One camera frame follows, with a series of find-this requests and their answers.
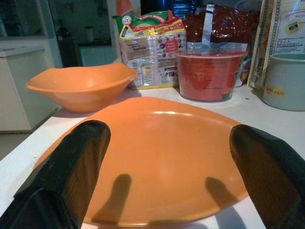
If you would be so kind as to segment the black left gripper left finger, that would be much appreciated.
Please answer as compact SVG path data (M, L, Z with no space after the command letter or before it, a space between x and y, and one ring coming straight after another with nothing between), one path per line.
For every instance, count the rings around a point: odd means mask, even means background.
M104 122L76 126L15 193L0 229L80 229L110 138Z

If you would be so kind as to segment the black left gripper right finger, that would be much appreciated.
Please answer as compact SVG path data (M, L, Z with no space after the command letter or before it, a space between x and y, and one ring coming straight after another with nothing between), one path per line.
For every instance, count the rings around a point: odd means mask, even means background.
M305 229L305 160L284 140L237 125L232 158L266 229Z

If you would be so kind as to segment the orange plate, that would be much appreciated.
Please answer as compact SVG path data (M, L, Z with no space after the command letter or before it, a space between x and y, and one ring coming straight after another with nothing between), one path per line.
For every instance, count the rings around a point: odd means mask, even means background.
M238 122L189 104L134 97L89 116L110 143L84 222L144 228L211 216L248 193L231 157Z

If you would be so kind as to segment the orange bowl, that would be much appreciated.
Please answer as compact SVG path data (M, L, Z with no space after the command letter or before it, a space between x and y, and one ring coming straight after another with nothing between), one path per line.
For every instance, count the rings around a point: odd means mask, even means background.
M31 78L26 87L68 111L91 113L112 104L137 75L123 63L50 68Z

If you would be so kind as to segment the white floor cabinet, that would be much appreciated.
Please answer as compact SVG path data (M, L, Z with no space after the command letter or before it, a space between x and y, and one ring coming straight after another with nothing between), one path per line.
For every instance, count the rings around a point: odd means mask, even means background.
M0 133L30 133L48 119L58 105L26 88L26 83L47 70L42 45L0 46Z

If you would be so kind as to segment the pale green mug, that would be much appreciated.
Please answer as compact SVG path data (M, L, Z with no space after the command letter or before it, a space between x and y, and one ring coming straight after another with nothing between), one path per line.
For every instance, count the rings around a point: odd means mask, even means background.
M271 56L263 102L282 110L305 112L305 53Z

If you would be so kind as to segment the red cup noodle tub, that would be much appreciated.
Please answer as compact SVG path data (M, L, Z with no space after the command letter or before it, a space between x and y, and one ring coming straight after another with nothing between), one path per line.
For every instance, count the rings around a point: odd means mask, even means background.
M188 43L186 51L177 51L180 95L202 102L225 101L232 97L247 44Z

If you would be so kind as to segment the cream rice bag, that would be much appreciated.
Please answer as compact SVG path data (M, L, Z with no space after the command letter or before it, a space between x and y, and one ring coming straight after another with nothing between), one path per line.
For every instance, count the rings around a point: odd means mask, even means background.
M273 54L305 53L305 0L262 0L249 87L262 90Z

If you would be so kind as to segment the instant noodle multipack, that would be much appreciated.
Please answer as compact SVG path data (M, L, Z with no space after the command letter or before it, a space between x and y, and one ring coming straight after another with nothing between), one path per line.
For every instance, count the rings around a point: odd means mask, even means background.
M186 50L186 29L180 17L155 11L139 17L115 16L122 62L138 75L130 89L177 87L176 53Z

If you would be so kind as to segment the dark red snack bag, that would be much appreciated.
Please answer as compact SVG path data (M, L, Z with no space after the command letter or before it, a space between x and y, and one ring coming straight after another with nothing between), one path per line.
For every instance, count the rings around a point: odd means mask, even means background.
M260 12L207 4L186 14L183 23L189 52L245 52L237 72L235 87L246 83Z

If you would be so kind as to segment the orange plastic object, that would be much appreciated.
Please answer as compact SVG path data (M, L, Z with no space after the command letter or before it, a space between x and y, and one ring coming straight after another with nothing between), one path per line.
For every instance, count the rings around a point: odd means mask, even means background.
M127 15L133 10L130 0L116 0L116 13L118 16Z

